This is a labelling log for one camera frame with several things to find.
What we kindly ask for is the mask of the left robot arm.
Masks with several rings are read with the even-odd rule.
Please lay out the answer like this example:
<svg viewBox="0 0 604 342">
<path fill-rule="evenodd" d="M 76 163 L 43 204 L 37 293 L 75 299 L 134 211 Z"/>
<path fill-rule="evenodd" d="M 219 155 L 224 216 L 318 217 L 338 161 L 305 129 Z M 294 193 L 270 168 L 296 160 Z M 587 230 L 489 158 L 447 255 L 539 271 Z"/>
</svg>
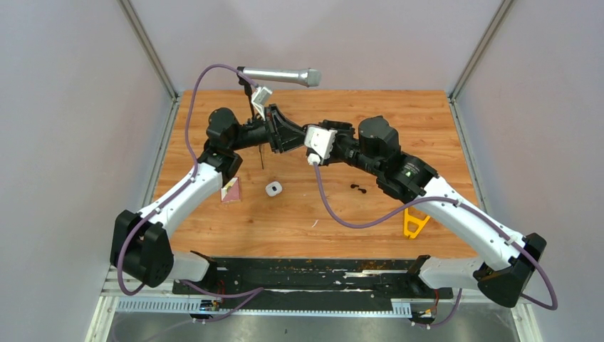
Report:
<svg viewBox="0 0 604 342">
<path fill-rule="evenodd" d="M 141 286 L 156 287 L 168 279 L 188 280 L 201 294 L 212 293 L 218 275 L 208 257 L 199 252 L 175 252 L 171 236 L 203 201 L 219 192 L 236 175 L 243 159 L 237 150 L 268 144 L 275 153 L 303 145 L 307 127 L 281 113 L 276 105 L 240 123 L 232 110 L 219 108 L 209 115 L 207 140 L 201 155 L 193 155 L 191 170 L 168 192 L 146 207 L 121 212 L 115 220 L 110 263 L 118 270 L 124 294 L 125 275 Z"/>
</svg>

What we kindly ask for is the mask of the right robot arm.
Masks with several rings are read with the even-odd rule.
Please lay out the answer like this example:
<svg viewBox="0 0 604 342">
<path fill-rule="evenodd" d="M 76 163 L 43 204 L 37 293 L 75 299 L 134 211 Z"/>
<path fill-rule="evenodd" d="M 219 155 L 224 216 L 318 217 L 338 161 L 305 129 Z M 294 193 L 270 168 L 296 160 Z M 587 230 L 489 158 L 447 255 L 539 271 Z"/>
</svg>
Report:
<svg viewBox="0 0 604 342">
<path fill-rule="evenodd" d="M 467 201 L 433 167 L 402 151 L 398 131 L 384 117 L 365 119 L 357 128 L 332 121 L 311 125 L 304 143 L 310 165 L 343 162 L 375 176 L 386 195 L 435 219 L 477 253 L 470 259 L 419 256 L 406 279 L 413 296 L 471 289 L 512 308 L 525 296 L 532 275 L 543 271 L 538 262 L 546 247 L 543 237 L 516 232 Z"/>
</svg>

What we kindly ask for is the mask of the white earbud charging case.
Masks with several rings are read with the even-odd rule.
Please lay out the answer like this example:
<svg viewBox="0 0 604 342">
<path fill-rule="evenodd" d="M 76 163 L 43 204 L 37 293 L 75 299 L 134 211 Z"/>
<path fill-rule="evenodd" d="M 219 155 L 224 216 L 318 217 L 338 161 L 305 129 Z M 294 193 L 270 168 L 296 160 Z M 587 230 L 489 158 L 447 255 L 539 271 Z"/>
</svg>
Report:
<svg viewBox="0 0 604 342">
<path fill-rule="evenodd" d="M 278 181 L 273 181 L 265 186 L 266 194 L 270 197 L 275 197 L 283 192 L 283 186 Z"/>
</svg>

